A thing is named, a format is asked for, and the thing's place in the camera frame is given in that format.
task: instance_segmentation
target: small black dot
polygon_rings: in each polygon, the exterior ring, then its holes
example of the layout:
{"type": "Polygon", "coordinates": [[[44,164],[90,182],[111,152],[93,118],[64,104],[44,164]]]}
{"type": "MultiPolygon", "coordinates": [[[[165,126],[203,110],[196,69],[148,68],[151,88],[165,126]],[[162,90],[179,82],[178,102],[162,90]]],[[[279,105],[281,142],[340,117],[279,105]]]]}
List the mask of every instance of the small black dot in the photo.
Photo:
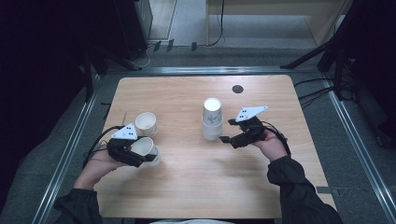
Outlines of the small black dot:
{"type": "Polygon", "coordinates": [[[235,93],[241,93],[242,91],[244,91],[244,88],[239,86],[239,85],[234,85],[233,86],[233,92],[235,93]]]}

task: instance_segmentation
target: stacked cups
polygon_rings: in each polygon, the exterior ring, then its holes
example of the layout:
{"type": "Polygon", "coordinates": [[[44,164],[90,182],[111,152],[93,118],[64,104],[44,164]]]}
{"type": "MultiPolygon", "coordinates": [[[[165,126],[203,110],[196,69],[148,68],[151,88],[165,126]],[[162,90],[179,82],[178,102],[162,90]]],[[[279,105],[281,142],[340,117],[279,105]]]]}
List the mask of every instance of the stacked cups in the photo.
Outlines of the stacked cups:
{"type": "Polygon", "coordinates": [[[210,97],[204,102],[202,115],[202,135],[209,141],[217,140],[222,133],[221,101],[210,97]]]}

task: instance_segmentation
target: wrist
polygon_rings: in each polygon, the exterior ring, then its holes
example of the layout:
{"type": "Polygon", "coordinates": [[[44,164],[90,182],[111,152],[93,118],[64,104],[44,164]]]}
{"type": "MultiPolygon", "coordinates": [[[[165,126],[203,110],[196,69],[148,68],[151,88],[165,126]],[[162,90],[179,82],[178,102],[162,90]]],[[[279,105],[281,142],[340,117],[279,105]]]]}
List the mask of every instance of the wrist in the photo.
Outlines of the wrist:
{"type": "Polygon", "coordinates": [[[93,186],[95,184],[92,181],[86,180],[84,178],[80,178],[78,177],[73,189],[89,189],[89,190],[93,190],[93,186]]]}
{"type": "Polygon", "coordinates": [[[290,155],[286,154],[286,155],[281,156],[281,157],[279,157],[279,158],[276,158],[276,159],[274,159],[274,160],[270,160],[270,163],[277,162],[277,161],[283,161],[283,160],[285,160],[286,158],[290,158],[290,155]]]}

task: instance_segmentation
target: wire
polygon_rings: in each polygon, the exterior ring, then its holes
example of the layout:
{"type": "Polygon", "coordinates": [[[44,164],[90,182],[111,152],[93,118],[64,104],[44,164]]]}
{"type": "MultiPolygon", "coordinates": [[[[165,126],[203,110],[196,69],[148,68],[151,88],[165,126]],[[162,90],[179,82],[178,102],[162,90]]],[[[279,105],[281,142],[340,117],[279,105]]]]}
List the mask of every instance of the wire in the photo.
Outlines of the wire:
{"type": "Polygon", "coordinates": [[[106,141],[106,140],[102,140],[100,144],[97,144],[97,145],[96,145],[96,148],[97,148],[97,149],[95,149],[91,154],[93,155],[93,154],[95,154],[95,153],[98,152],[98,151],[108,150],[108,147],[99,149],[99,146],[101,146],[104,142],[107,144],[107,141],[106,141]]]}
{"type": "Polygon", "coordinates": [[[266,122],[266,121],[262,121],[262,123],[268,124],[268,125],[269,125],[271,128],[273,128],[277,133],[280,133],[280,131],[278,131],[277,128],[276,128],[274,125],[272,125],[271,123],[268,123],[268,122],[266,122]]]}
{"type": "Polygon", "coordinates": [[[316,94],[321,93],[321,92],[323,92],[323,91],[332,91],[332,90],[333,90],[333,87],[327,87],[327,88],[324,88],[324,89],[321,89],[321,90],[318,90],[318,91],[314,91],[314,92],[309,93],[309,94],[307,94],[307,95],[300,96],[298,99],[299,99],[299,100],[303,100],[303,99],[306,98],[306,97],[310,97],[310,96],[316,95],[316,94]]]}
{"type": "Polygon", "coordinates": [[[302,104],[301,104],[302,109],[307,108],[309,105],[311,105],[311,104],[312,104],[316,99],[318,99],[320,96],[322,96],[322,95],[324,95],[324,94],[326,94],[326,93],[328,93],[328,92],[330,92],[330,91],[332,91],[332,89],[331,89],[331,90],[324,91],[324,92],[322,92],[320,95],[318,95],[318,96],[316,96],[316,97],[314,97],[314,98],[312,98],[312,99],[310,99],[310,100],[308,100],[308,101],[302,103],[302,104]]]}
{"type": "Polygon", "coordinates": [[[111,127],[111,128],[109,128],[109,129],[105,130],[104,132],[102,132],[102,133],[99,135],[99,137],[96,138],[96,140],[93,142],[93,144],[92,144],[90,150],[88,151],[87,156],[85,157],[84,162],[82,163],[82,169],[84,169],[84,167],[87,165],[87,163],[88,163],[88,161],[90,160],[90,158],[92,157],[92,155],[96,152],[96,151],[95,151],[95,148],[98,146],[99,140],[100,140],[101,138],[103,138],[103,136],[105,136],[105,134],[107,134],[107,133],[110,132],[111,130],[114,130],[114,129],[118,129],[118,130],[119,130],[119,129],[122,129],[123,127],[125,127],[125,126],[114,126],[114,127],[111,127]]]}
{"type": "Polygon", "coordinates": [[[149,51],[149,49],[151,49],[151,48],[153,48],[154,46],[150,46],[150,47],[148,47],[147,49],[146,49],[146,57],[148,58],[148,61],[145,63],[145,64],[143,64],[143,65],[140,65],[140,64],[137,64],[137,63],[134,63],[133,61],[131,61],[131,60],[129,60],[129,63],[131,63],[131,64],[133,64],[134,66],[136,66],[136,67],[140,67],[140,68],[143,68],[143,67],[146,67],[147,65],[149,65],[149,63],[151,62],[151,59],[150,59],[150,57],[149,57],[149,53],[148,53],[148,51],[149,51]]]}
{"type": "Polygon", "coordinates": [[[298,86],[298,85],[301,85],[301,84],[303,84],[303,83],[306,83],[306,82],[319,81],[319,80],[330,80],[330,81],[334,81],[333,78],[326,78],[326,77],[314,78],[314,79],[308,79],[308,80],[305,80],[305,81],[297,82],[296,84],[294,84],[294,87],[296,87],[296,86],[298,86]]]}
{"type": "Polygon", "coordinates": [[[222,33],[223,33],[223,16],[224,16],[224,0],[222,0],[222,4],[221,4],[221,22],[220,22],[221,30],[220,30],[220,36],[219,36],[219,39],[215,43],[209,44],[208,45],[209,47],[215,46],[219,42],[219,40],[221,40],[222,33]]]}

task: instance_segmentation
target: black cable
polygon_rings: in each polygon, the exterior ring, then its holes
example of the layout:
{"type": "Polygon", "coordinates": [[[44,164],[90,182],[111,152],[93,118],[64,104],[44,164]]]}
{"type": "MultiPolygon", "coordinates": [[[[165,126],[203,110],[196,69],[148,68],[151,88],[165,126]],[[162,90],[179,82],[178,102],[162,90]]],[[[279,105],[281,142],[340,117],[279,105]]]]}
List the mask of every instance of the black cable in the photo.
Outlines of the black cable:
{"type": "Polygon", "coordinates": [[[306,102],[302,103],[302,104],[301,104],[302,109],[307,108],[309,105],[311,105],[311,104],[312,104],[316,99],[318,99],[320,96],[322,96],[322,95],[324,95],[324,94],[326,94],[326,93],[328,93],[328,92],[330,92],[330,91],[332,91],[332,90],[324,91],[324,92],[322,92],[320,95],[314,97],[313,99],[310,99],[309,101],[306,101],[306,102]]]}
{"type": "Polygon", "coordinates": [[[104,132],[102,132],[102,133],[99,135],[99,137],[96,138],[96,140],[93,142],[93,144],[92,144],[90,150],[88,151],[88,154],[87,154],[87,156],[86,156],[84,162],[82,163],[82,169],[84,169],[84,167],[87,165],[87,163],[88,163],[88,161],[90,160],[90,158],[91,158],[91,156],[93,155],[93,153],[96,152],[96,150],[94,150],[94,149],[96,148],[96,146],[97,146],[99,140],[101,140],[101,139],[103,138],[103,136],[105,136],[105,134],[107,134],[107,133],[110,132],[111,130],[114,130],[114,129],[118,129],[118,130],[119,130],[119,129],[122,129],[123,127],[125,127],[125,126],[114,126],[114,127],[111,127],[111,128],[109,128],[109,129],[105,130],[104,132]]]}
{"type": "Polygon", "coordinates": [[[95,154],[95,153],[98,152],[98,151],[105,151],[105,150],[108,150],[108,148],[106,147],[106,148],[96,149],[96,150],[94,150],[94,151],[92,152],[92,155],[95,154]]]}
{"type": "Polygon", "coordinates": [[[333,78],[326,78],[326,77],[314,78],[314,79],[308,79],[308,80],[305,80],[305,81],[297,82],[296,84],[294,84],[294,87],[296,87],[296,86],[298,86],[298,85],[300,85],[300,84],[306,83],[306,82],[319,81],[319,80],[330,80],[330,81],[334,81],[333,78]]]}
{"type": "Polygon", "coordinates": [[[222,0],[222,6],[221,6],[220,36],[219,36],[219,39],[215,43],[208,45],[209,47],[215,46],[221,40],[222,32],[223,32],[223,23],[222,23],[223,15],[224,15],[224,0],[222,0]]]}
{"type": "MultiPolygon", "coordinates": [[[[282,143],[283,147],[286,149],[286,152],[288,155],[291,154],[289,145],[288,145],[288,139],[271,123],[266,122],[266,121],[261,121],[261,123],[268,124],[270,127],[264,126],[264,130],[268,130],[271,133],[274,133],[276,138],[279,139],[279,141],[282,143]]],[[[249,125],[249,126],[241,126],[241,128],[245,129],[251,129],[251,128],[261,128],[262,126],[259,125],[249,125]]]]}

